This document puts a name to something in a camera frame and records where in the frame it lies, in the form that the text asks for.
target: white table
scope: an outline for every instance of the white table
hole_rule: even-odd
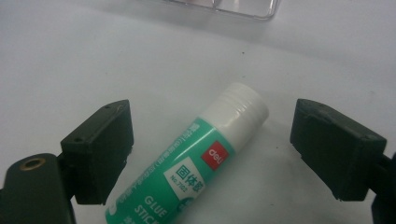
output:
[[[180,223],[372,223],[369,192],[341,203],[289,142],[297,98],[322,102],[396,148],[396,2],[283,0],[256,22],[138,0],[0,3],[0,185],[100,106],[129,99],[134,151],[114,200],[232,82],[270,117]],[[105,206],[74,201],[77,221]]]

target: glue stick cap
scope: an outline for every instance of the glue stick cap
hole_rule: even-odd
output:
[[[199,117],[214,126],[239,152],[268,118],[268,108],[253,89],[233,83]]]

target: green label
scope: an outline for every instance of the green label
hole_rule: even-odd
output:
[[[227,140],[197,119],[106,210],[109,224],[171,222],[234,155]]]

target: glue stick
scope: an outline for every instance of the glue stick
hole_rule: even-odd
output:
[[[257,92],[232,84],[106,210],[107,223],[172,222],[267,117]]]

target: deli logo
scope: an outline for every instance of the deli logo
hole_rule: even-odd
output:
[[[219,166],[227,159],[227,157],[227,150],[218,141],[213,143],[213,145],[210,146],[201,156],[206,164],[214,171],[219,168]]]

